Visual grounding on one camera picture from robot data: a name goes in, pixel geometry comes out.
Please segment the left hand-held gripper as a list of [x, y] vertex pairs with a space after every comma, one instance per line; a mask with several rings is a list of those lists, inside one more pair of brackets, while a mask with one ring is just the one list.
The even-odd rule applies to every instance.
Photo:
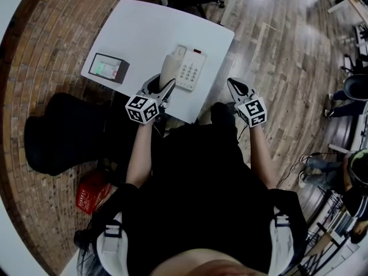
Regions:
[[144, 82], [140, 91], [130, 97], [125, 105], [130, 120], [145, 125], [165, 112], [176, 80], [167, 82], [161, 91], [159, 85], [160, 74], [156, 74]]

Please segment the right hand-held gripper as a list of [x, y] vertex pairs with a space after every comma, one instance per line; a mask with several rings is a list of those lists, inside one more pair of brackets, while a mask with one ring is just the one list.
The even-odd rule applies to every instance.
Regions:
[[252, 99], [244, 101], [245, 97], [255, 94], [249, 81], [242, 78], [228, 78], [227, 85], [234, 102], [239, 104], [235, 106], [238, 115], [250, 128], [267, 121], [267, 109], [262, 97], [254, 95]]

